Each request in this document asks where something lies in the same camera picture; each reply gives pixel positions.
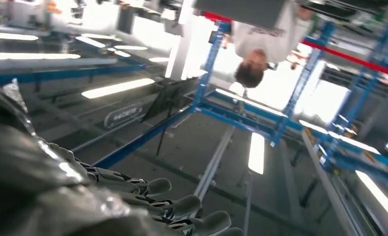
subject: white t-shirt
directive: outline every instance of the white t-shirt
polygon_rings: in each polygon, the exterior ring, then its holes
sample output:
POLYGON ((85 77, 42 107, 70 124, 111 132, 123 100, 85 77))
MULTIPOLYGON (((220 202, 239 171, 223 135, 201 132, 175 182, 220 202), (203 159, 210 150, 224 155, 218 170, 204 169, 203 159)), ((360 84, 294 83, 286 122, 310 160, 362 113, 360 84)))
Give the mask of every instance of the white t-shirt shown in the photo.
POLYGON ((308 34, 312 21, 303 21, 296 15, 299 6, 286 1, 279 14, 275 30, 263 29, 245 23, 233 22, 233 42, 236 54, 247 57, 253 50, 262 49, 268 62, 278 63, 286 59, 291 50, 308 34))

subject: red bar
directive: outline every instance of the red bar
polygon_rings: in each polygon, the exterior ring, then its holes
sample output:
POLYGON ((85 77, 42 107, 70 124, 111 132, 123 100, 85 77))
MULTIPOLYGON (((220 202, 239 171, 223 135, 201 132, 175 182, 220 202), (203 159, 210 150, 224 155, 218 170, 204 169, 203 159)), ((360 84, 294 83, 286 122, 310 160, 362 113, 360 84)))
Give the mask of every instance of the red bar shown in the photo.
POLYGON ((368 68, 370 68, 372 70, 376 70, 376 71, 380 71, 380 72, 383 72, 385 74, 388 74, 388 68, 385 68, 383 66, 377 65, 375 63, 367 62, 367 61, 358 59, 356 57, 349 56, 347 54, 344 54, 344 53, 332 50, 332 49, 327 48, 327 47, 320 46, 320 45, 318 45, 318 44, 316 44, 314 42, 310 42, 310 41, 307 41, 307 40, 304 40, 301 43, 305 44, 305 45, 308 45, 308 46, 310 46, 312 48, 317 48, 317 49, 320 49, 320 50, 325 51, 327 53, 330 53, 330 54, 336 55, 338 57, 344 58, 346 60, 352 61, 354 63, 361 64, 361 65, 366 66, 366 67, 368 67, 368 68))
POLYGON ((216 22, 216 21, 224 21, 224 22, 228 22, 228 23, 232 22, 232 20, 229 19, 229 18, 226 18, 226 17, 223 17, 223 16, 219 16, 219 15, 211 13, 211 12, 204 12, 203 15, 207 19, 212 20, 214 22, 216 22))

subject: blue metal frame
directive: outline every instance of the blue metal frame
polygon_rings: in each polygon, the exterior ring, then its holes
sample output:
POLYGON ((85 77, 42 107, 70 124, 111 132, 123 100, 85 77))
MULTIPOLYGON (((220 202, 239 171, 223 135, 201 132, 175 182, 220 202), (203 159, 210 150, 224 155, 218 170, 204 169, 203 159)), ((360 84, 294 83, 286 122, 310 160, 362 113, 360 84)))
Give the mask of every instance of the blue metal frame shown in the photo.
MULTIPOLYGON (((381 37, 379 43, 375 47, 374 51, 370 55, 369 62, 374 62, 378 60, 378 57, 380 58, 379 65, 385 66, 388 64, 388 24, 386 26, 385 32, 383 36, 381 37)), ((360 71, 359 75, 353 82, 353 86, 351 89, 350 94, 347 96, 347 99, 345 99, 345 103, 340 109, 340 112, 338 115, 335 117, 331 125, 329 126, 328 130, 332 132, 336 132, 338 135, 344 135, 346 130, 345 129, 338 129, 336 128, 337 125, 340 125, 344 128, 348 128, 352 125, 353 121, 356 119, 357 115, 359 114, 360 110, 362 109, 365 101, 368 99, 370 92, 373 90, 374 86, 378 83, 379 81, 379 76, 380 73, 379 71, 375 71, 373 73, 373 78, 370 80, 370 83, 366 87, 366 89, 363 91, 362 95, 360 96, 360 99, 358 100, 357 104, 350 109, 347 114, 341 115, 344 112, 344 109, 346 109, 346 106, 348 106, 348 100, 349 97, 352 95, 354 92, 356 86, 359 84, 360 80, 363 78, 365 73, 369 72, 369 68, 363 67, 362 70, 360 71)), ((323 136, 319 144, 323 145, 323 142, 327 138, 328 135, 323 136)), ((330 159, 332 158, 332 154, 335 152, 337 149, 337 140, 333 140, 331 144, 326 148, 326 161, 322 164, 323 168, 330 170, 331 169, 331 162, 330 159)))
POLYGON ((214 68, 214 62, 218 55, 218 50, 220 49, 221 42, 223 41, 224 34, 223 32, 226 30, 228 26, 228 23, 225 22, 218 22, 218 30, 215 34, 215 37, 212 40, 212 45, 209 50, 209 55, 206 61, 206 65, 204 67, 204 70, 207 72, 204 74, 200 80, 200 83, 198 85, 198 91, 195 95, 194 103, 191 107, 191 111, 195 112, 195 109, 198 107, 200 102, 204 98, 205 91, 207 90, 209 86, 209 80, 212 75, 212 69, 214 68))
POLYGON ((147 143, 153 137, 160 134, 167 127, 181 120, 184 116, 186 116, 190 112, 191 112, 190 108, 187 108, 179 113, 174 114, 173 116, 169 117, 168 119, 162 121, 158 125, 148 130, 146 133, 140 135, 133 141, 129 142, 127 145, 120 147, 119 149, 111 152, 110 154, 106 155, 102 159, 93 163, 93 166, 100 167, 103 169, 108 169, 112 167, 113 165, 117 164, 119 161, 123 160, 126 156, 134 152, 136 149, 140 148, 143 144, 147 143))
POLYGON ((0 75, 0 86, 8 84, 13 78, 17 78, 18 83, 34 83, 36 81, 51 81, 51 80, 63 80, 71 78, 83 78, 97 75, 107 75, 113 73, 124 73, 131 71, 144 70, 146 65, 130 65, 121 67, 100 67, 100 68, 84 68, 78 70, 56 70, 56 71, 42 71, 33 73, 22 74, 8 74, 0 75))
MULTIPOLYGON (((235 105, 235 102, 233 101, 233 98, 225 96, 223 94, 217 93, 217 92, 212 92, 209 96, 205 96, 205 92, 208 88, 209 85, 209 80, 212 75, 212 69, 214 66, 214 61, 217 56, 218 50, 220 48, 221 41, 223 39, 223 33, 224 28, 226 27, 225 23, 219 23, 218 25, 218 32, 216 34, 216 37, 213 39, 213 44, 209 52, 209 57, 207 59, 206 65, 205 65, 205 70, 207 73, 201 78, 200 83, 198 85, 198 92, 195 96, 193 104, 184 110, 183 112, 174 115, 173 117, 163 121, 153 129, 149 130, 146 134, 139 136, 132 142, 130 142, 128 145, 119 148, 118 150, 112 152, 111 154, 107 155, 105 158, 102 160, 98 161, 95 163, 95 166, 97 167, 102 167, 102 168, 109 168, 125 158, 128 154, 136 150, 137 148, 141 147, 144 143, 146 143, 148 140, 162 132, 166 127, 171 125, 174 122, 177 122, 180 120, 182 117, 189 113, 193 113, 195 111, 200 111, 201 113, 204 113, 208 116, 214 117, 218 120, 221 120, 223 122, 229 123, 231 125, 234 125, 235 127, 238 127, 240 129, 248 130, 251 132, 259 133, 263 135, 267 139, 271 139, 273 136, 271 134, 276 134, 274 138, 274 142, 277 143, 281 137, 282 134, 285 132, 286 128, 295 131, 295 132, 302 132, 303 126, 299 123, 295 123, 290 120, 290 117, 292 115, 292 112, 294 110, 294 107, 296 105, 296 101, 298 100, 300 94, 302 93, 303 86, 305 86, 306 82, 308 81, 309 75, 312 72, 312 69, 315 67, 315 64, 318 59, 321 58, 322 52, 315 52, 311 55, 310 61, 308 62, 308 65, 306 66, 305 72, 301 75, 300 77, 300 82, 297 83, 297 87, 300 86, 299 88, 295 88, 294 93, 288 103, 287 108, 285 109, 285 114, 286 116, 278 116, 275 114, 272 114, 268 111, 261 110, 257 107, 254 107, 250 104, 245 103, 244 105, 244 110, 248 114, 256 115, 257 117, 264 118, 265 120, 269 121, 270 123, 273 123, 276 128, 273 130, 271 127, 268 127, 267 125, 259 123, 257 120, 250 118, 250 116, 246 116, 243 114, 239 114, 237 111, 234 111, 232 109, 223 107, 218 105, 217 103, 211 102, 209 98, 212 98, 214 100, 220 100, 224 103, 228 103, 231 105, 235 105)), ((334 30, 334 25, 331 23, 326 24, 325 27, 325 32, 323 33, 322 37, 320 40, 315 40, 317 44, 324 44, 326 45, 329 38, 331 37, 331 34, 334 30)), ((386 37, 382 40, 383 42, 386 42, 388 38, 388 35, 386 34, 386 37)), ((383 51, 382 46, 378 47, 376 52, 383 51)), ((386 55, 383 56, 381 59, 381 65, 385 66, 387 65, 388 62, 388 52, 386 52, 386 55)), ((372 80, 371 84, 369 87, 366 89, 364 92, 363 98, 366 98, 369 92, 372 90, 373 86, 376 84, 377 80, 372 80)), ((358 110, 360 109, 362 105, 362 101, 358 104, 357 108, 355 111, 351 112, 350 115, 347 115, 346 117, 351 118, 350 120, 353 120, 357 113, 358 110)), ((337 124, 343 124, 343 127, 347 127, 343 122, 337 123, 337 124)), ((354 158, 351 156, 345 156, 342 151, 349 151, 355 154, 364 154, 366 153, 365 150, 351 145, 349 143, 346 143, 340 139, 334 139, 330 135, 325 135, 324 133, 319 133, 317 131, 314 131, 314 137, 316 139, 323 140, 323 144, 331 144, 330 146, 335 147, 331 148, 328 150, 330 152, 330 156, 334 156, 334 161, 336 166, 339 166, 343 169, 350 170, 350 171, 355 171, 355 170, 360 170, 364 173, 369 174, 372 176, 374 179, 383 181, 385 183, 388 183, 388 172, 383 171, 381 169, 378 169, 372 165, 369 165, 366 162, 363 162, 362 160, 358 158, 354 158)), ((379 154, 374 154, 372 153, 374 158, 383 163, 388 167, 388 158, 385 156, 381 156, 379 154)))
MULTIPOLYGON (((324 26, 322 34, 320 35, 318 44, 324 47, 327 46, 334 32, 334 29, 335 29, 334 24, 331 22, 327 22, 326 25, 324 26)), ((321 58, 323 58, 323 55, 324 55, 324 52, 319 49, 314 49, 312 51, 307 63, 305 64, 304 70, 302 70, 301 75, 299 76, 299 79, 294 88, 294 91, 291 97, 289 98, 288 104, 286 105, 283 111, 283 114, 285 114, 286 117, 282 117, 281 120, 276 123, 275 129, 272 135, 273 140, 270 144, 272 147, 278 145, 279 141, 281 140, 282 135, 286 129, 286 124, 294 112, 297 101, 301 96, 302 91, 305 89, 305 86, 307 85, 308 80, 310 79, 312 72, 315 69, 317 63, 320 61, 321 58)))
POLYGON ((247 118, 235 111, 226 110, 216 104, 208 101, 200 103, 197 111, 204 113, 210 117, 216 118, 222 122, 234 125, 237 128, 258 133, 267 139, 270 139, 272 129, 263 124, 260 124, 250 118, 247 118))

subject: black panel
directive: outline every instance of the black panel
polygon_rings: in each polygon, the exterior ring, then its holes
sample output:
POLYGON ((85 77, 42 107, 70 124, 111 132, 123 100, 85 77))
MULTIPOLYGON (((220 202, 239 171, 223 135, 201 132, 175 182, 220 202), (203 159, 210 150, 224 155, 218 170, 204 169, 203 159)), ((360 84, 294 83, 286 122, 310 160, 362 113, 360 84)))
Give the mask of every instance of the black panel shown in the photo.
POLYGON ((195 8, 273 30, 286 0, 197 0, 195 8))
POLYGON ((136 12, 136 8, 134 7, 128 7, 125 10, 121 10, 117 29, 123 33, 131 34, 135 12, 136 12))
POLYGON ((189 80, 167 84, 159 93, 152 106, 140 122, 145 122, 146 120, 172 108, 174 104, 179 104, 183 95, 191 88, 192 84, 196 80, 197 78, 192 78, 189 80))

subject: robotic hand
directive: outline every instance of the robotic hand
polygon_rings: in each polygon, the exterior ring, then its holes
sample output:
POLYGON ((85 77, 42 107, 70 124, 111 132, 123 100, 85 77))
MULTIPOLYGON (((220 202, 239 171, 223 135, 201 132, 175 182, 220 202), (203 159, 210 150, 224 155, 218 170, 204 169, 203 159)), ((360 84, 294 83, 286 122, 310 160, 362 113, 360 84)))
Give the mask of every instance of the robotic hand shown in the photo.
POLYGON ((0 235, 178 235, 73 165, 36 136, 0 88, 0 235))
POLYGON ((95 176, 96 182, 120 193, 134 193, 144 196, 154 196, 171 190, 169 180, 158 178, 146 181, 140 178, 130 178, 122 173, 86 165, 86 171, 95 176))
POLYGON ((188 216, 201 208, 201 200, 194 195, 185 196, 178 200, 156 201, 152 207, 163 209, 164 217, 170 220, 188 216))
POLYGON ((218 236, 243 236, 243 230, 239 228, 229 228, 221 232, 218 236))
POLYGON ((227 212, 216 211, 203 219, 189 218, 174 221, 168 227, 182 232, 186 236, 210 236, 223 233, 231 224, 230 216, 227 212))

